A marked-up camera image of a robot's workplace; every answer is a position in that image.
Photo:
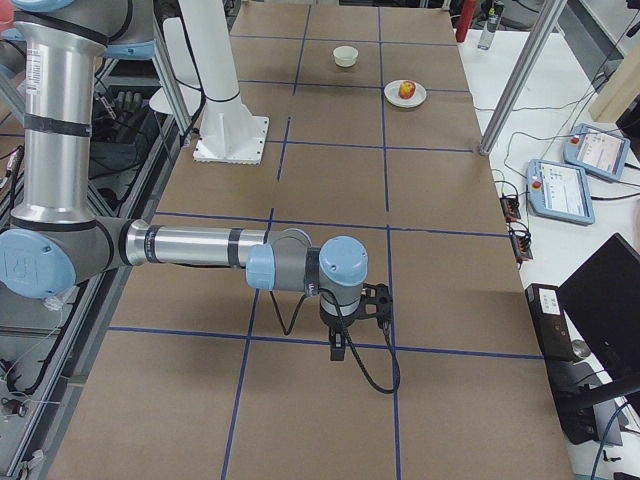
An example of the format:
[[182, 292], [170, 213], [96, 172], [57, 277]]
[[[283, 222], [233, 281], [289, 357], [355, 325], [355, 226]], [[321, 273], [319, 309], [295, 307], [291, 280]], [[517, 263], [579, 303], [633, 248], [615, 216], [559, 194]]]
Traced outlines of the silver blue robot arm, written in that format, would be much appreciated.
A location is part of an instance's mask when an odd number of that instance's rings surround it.
[[18, 1], [26, 42], [24, 194], [1, 236], [1, 280], [44, 299], [124, 265], [241, 268], [260, 290], [318, 297], [331, 357], [353, 349], [349, 326], [366, 315], [365, 247], [338, 236], [320, 247], [298, 229], [150, 225], [94, 215], [87, 204], [94, 63], [110, 45], [149, 40], [149, 1]]

